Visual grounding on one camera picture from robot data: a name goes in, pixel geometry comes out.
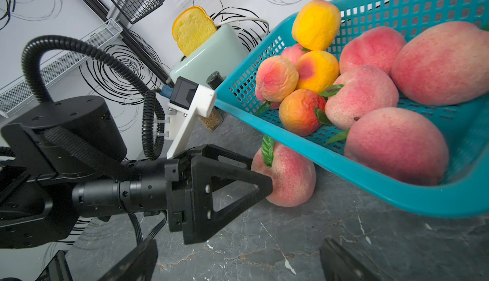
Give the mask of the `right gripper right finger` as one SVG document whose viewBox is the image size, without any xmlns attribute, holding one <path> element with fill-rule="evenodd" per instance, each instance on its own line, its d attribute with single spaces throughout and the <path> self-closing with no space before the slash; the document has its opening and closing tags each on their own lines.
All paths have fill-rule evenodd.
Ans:
<svg viewBox="0 0 489 281">
<path fill-rule="evenodd" d="M 380 280 L 331 237 L 320 247 L 320 261 L 326 280 Z"/>
</svg>

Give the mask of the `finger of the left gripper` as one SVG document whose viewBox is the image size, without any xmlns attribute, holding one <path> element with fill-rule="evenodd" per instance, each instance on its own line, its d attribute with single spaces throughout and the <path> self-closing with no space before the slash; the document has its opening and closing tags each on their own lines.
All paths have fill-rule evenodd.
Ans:
<svg viewBox="0 0 489 281">
<path fill-rule="evenodd" d="M 198 147 L 201 156 L 205 157 L 203 167 L 206 170 L 221 170 L 229 166 L 235 166 L 251 170 L 252 158 L 230 151 L 213 144 Z"/>
<path fill-rule="evenodd" d="M 203 243 L 273 191 L 270 177 L 198 156 L 191 162 L 188 241 Z"/>
</svg>

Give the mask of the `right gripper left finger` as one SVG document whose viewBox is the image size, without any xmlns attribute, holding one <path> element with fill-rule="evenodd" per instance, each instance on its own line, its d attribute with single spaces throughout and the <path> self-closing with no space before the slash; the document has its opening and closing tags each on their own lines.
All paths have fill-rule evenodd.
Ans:
<svg viewBox="0 0 489 281">
<path fill-rule="evenodd" d="M 99 280 L 151 280 L 158 259 L 157 243 L 148 238 Z"/>
</svg>

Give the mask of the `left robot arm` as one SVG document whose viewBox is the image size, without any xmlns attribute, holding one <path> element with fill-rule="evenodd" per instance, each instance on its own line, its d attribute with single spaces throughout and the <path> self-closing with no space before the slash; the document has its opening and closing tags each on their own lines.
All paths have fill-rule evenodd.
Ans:
<svg viewBox="0 0 489 281">
<path fill-rule="evenodd" d="M 127 147 L 102 97 L 55 101 L 40 61 L 51 50 L 89 56 L 109 66 L 142 96 L 145 158 L 126 160 Z M 38 105 L 1 128 L 1 247 L 26 249 L 67 238 L 80 217 L 129 216 L 143 241 L 138 212 L 162 214 L 150 232 L 167 226 L 198 244 L 273 191 L 252 160 L 216 145 L 191 149 L 196 117 L 207 117 L 215 91 L 180 77 L 151 90 L 126 65 L 79 39 L 44 35 L 31 40 L 22 70 Z"/>
</svg>

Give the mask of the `pink peach with leaf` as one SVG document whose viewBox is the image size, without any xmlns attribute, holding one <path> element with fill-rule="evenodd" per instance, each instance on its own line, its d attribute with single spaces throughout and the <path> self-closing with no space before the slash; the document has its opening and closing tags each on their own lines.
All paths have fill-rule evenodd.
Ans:
<svg viewBox="0 0 489 281">
<path fill-rule="evenodd" d="M 349 129 L 362 116 L 377 109 L 396 107 L 399 91 L 381 69 L 362 65 L 342 73 L 334 82 L 342 88 L 328 97 L 325 114 L 331 123 Z"/>
</svg>

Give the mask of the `orange red wrinkled peach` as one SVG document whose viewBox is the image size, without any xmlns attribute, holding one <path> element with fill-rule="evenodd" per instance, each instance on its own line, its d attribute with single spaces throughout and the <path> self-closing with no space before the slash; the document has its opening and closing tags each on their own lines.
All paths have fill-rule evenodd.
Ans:
<svg viewBox="0 0 489 281">
<path fill-rule="evenodd" d="M 321 126 L 315 108 L 324 111 L 324 97 L 308 89 L 298 89 L 288 95 L 279 107 L 279 118 L 284 128 L 296 135 L 306 137 Z"/>
</svg>

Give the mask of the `yellow peach red spot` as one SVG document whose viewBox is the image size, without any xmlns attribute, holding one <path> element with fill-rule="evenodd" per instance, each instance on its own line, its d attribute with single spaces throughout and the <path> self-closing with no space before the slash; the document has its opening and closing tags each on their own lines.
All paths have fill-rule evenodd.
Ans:
<svg viewBox="0 0 489 281">
<path fill-rule="evenodd" d="M 326 50 L 335 39 L 341 25 L 339 9 L 325 0 L 313 0 L 298 13 L 292 27 L 292 37 L 308 50 Z"/>
</svg>

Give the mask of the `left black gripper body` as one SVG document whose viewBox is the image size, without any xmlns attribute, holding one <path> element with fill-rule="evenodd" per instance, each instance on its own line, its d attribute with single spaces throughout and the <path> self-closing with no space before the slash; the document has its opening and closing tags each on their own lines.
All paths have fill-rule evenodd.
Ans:
<svg viewBox="0 0 489 281">
<path fill-rule="evenodd" d="M 199 244 L 188 241 L 188 218 L 191 212 L 190 193 L 192 187 L 191 162 L 193 158 L 201 156 L 198 147 L 186 150 L 175 157 L 175 161 L 178 163 L 176 168 L 170 166 L 166 168 L 169 175 L 167 185 L 170 188 L 167 192 L 169 230 L 171 232 L 181 231 L 186 245 Z"/>
</svg>

